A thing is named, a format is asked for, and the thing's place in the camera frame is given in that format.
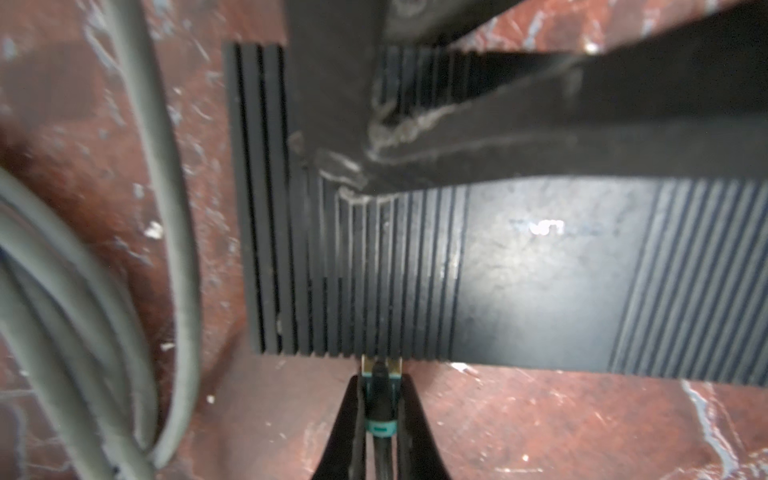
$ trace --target black device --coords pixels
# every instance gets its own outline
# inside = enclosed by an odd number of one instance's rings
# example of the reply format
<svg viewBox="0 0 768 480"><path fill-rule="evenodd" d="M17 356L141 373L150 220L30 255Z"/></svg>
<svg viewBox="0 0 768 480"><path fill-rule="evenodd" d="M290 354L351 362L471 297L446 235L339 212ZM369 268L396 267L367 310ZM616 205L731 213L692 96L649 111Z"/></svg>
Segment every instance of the black device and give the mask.
<svg viewBox="0 0 768 480"><path fill-rule="evenodd" d="M594 57L446 48L514 2L481 3L288 0L289 51L225 46L254 348L766 386L766 3ZM391 380L399 477L449 478ZM371 381L314 478L364 478Z"/></svg>

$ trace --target peeling paint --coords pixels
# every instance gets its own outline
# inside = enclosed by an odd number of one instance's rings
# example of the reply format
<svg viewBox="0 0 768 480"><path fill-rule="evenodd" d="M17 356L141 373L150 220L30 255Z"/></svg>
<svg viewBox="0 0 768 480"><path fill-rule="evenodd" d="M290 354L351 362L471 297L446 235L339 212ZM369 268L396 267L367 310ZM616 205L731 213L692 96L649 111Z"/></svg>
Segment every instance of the peeling paint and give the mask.
<svg viewBox="0 0 768 480"><path fill-rule="evenodd" d="M203 45L200 45L200 42L195 39L194 44L197 46L197 50L200 51L200 55L203 55L203 58L205 58L205 61L210 63L210 57L208 56L208 53L205 51L205 48L203 48Z"/></svg>
<svg viewBox="0 0 768 480"><path fill-rule="evenodd" d="M541 27L544 25L545 18L547 18L547 14L542 10L536 12L536 15L534 15L531 23L528 25L528 34L525 36L525 40L523 40L523 49L529 51L536 49L536 35L538 35Z"/></svg>
<svg viewBox="0 0 768 480"><path fill-rule="evenodd" d="M717 456L720 457L720 462L723 464L721 478L728 478L732 472L739 468L739 459L733 451L733 447L725 439L720 429L717 428L717 412L714 406L697 392L688 380L683 380L681 384L683 391L685 391L690 401L694 404L699 423L701 424L704 441L717 453Z"/></svg>
<svg viewBox="0 0 768 480"><path fill-rule="evenodd" d="M16 42L11 37L5 37L2 41L2 57L6 61L13 60L18 55Z"/></svg>
<svg viewBox="0 0 768 480"><path fill-rule="evenodd" d="M91 2L91 10L88 13L86 24L83 25L85 40L91 46L91 50L94 51L96 58L98 58L99 62L107 70L107 73L120 73L120 66L118 65L117 60L115 60L109 51L102 45L101 40L97 37L98 33L108 37L109 31L107 29L107 20L98 3Z"/></svg>
<svg viewBox="0 0 768 480"><path fill-rule="evenodd" d="M174 122L174 126L178 127L179 123L184 119L184 116L181 114L181 111L176 109L173 105L166 105L168 109L168 116L170 117L170 121Z"/></svg>
<svg viewBox="0 0 768 480"><path fill-rule="evenodd" d="M143 255L141 253L136 253L133 250L131 250L131 247L126 243L125 240L121 239L118 236L114 237L114 245L120 249L126 252L131 257L135 258L136 260L139 260L146 266L154 266L154 263L152 263L152 259L148 257L147 255Z"/></svg>
<svg viewBox="0 0 768 480"><path fill-rule="evenodd" d="M118 126L124 127L125 119L123 118L123 115L120 113L120 108L118 107L118 104L114 101L114 98L112 97L112 92L109 90L104 91L104 99L107 101L107 108L109 109L109 116L112 117L112 120Z"/></svg>
<svg viewBox="0 0 768 480"><path fill-rule="evenodd" d="M154 6L154 12L159 16L169 15L174 10L170 0L152 0L152 5Z"/></svg>

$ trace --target metal frame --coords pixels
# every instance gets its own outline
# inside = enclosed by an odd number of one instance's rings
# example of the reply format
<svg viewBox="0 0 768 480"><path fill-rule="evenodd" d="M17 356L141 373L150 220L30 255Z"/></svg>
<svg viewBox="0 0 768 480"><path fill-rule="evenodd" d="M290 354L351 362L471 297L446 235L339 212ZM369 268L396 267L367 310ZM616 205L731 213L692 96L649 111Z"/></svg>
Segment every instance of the metal frame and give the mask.
<svg viewBox="0 0 768 480"><path fill-rule="evenodd" d="M544 174L768 174L764 0L605 55L500 55L492 73L502 83L437 108L404 94L378 102L388 7L286 2L302 131L292 148L356 192ZM418 76L438 68L417 65L403 81L419 90Z"/></svg>

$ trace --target gray cable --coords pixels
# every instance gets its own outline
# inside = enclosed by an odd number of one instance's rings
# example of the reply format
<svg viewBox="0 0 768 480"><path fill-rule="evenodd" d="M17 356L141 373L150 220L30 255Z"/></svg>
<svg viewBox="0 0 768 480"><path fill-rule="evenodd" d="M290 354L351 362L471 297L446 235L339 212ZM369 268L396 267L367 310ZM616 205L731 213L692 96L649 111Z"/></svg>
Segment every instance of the gray cable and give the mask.
<svg viewBox="0 0 768 480"><path fill-rule="evenodd" d="M141 2L105 0L104 7L164 224L174 301L174 392L154 447L151 358L125 289L1 168L0 331L78 476L111 478L114 466L120 478L149 480L153 467L173 456L197 401L200 279L184 176Z"/></svg>
<svg viewBox="0 0 768 480"><path fill-rule="evenodd" d="M2 258L0 291L0 331L16 362L26 370L78 476L83 480L110 478L112 471L101 452L91 415Z"/></svg>
<svg viewBox="0 0 768 480"><path fill-rule="evenodd" d="M104 13L163 221L174 299L176 373L170 414L152 452L159 466L176 451L200 388L200 274L184 174L141 2L105 0Z"/></svg>

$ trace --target black metal bracket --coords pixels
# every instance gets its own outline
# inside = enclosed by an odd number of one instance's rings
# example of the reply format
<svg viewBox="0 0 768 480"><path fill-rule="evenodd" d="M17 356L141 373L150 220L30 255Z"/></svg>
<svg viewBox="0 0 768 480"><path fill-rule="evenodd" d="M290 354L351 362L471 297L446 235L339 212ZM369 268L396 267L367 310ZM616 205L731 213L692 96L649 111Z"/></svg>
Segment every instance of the black metal bracket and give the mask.
<svg viewBox="0 0 768 480"><path fill-rule="evenodd" d="M768 174L764 0L605 55L479 60L383 50L388 8L286 2L303 140L293 145L356 192L544 174ZM493 68L467 97L473 61ZM424 85L445 86L424 99Z"/></svg>
<svg viewBox="0 0 768 480"><path fill-rule="evenodd" d="M449 480L451 477L429 429L419 394L409 375L402 376L397 422L400 480ZM336 422L313 480L366 478L365 395L359 376L349 380Z"/></svg>

